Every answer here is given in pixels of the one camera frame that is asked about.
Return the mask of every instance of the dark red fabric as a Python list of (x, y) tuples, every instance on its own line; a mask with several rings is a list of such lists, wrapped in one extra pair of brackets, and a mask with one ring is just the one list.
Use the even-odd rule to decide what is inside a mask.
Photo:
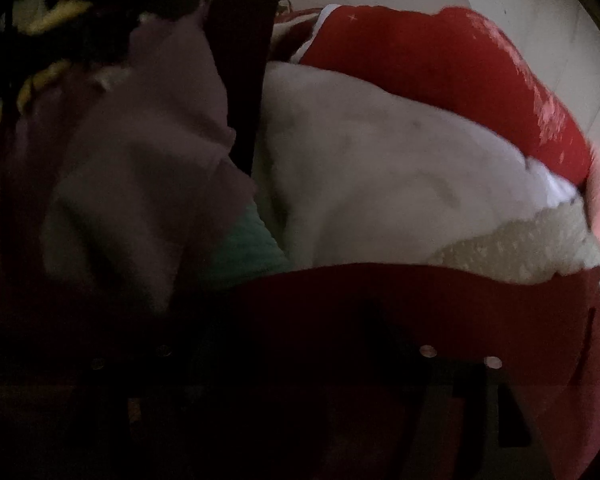
[[(599, 279), (593, 269), (525, 286), (438, 267), (355, 264), (273, 276), (236, 293), (269, 379), (283, 383), (374, 384), (361, 314), (369, 301), (440, 356), (499, 357), (557, 478), (576, 479), (600, 448)], [(397, 399), (386, 402), (402, 417)], [(384, 434), (390, 449), (396, 438), (395, 428)]]
[(504, 33), (472, 10), (449, 7), (430, 16), (339, 7), (300, 63), (462, 115), (576, 186), (589, 173), (589, 147), (564, 105)]

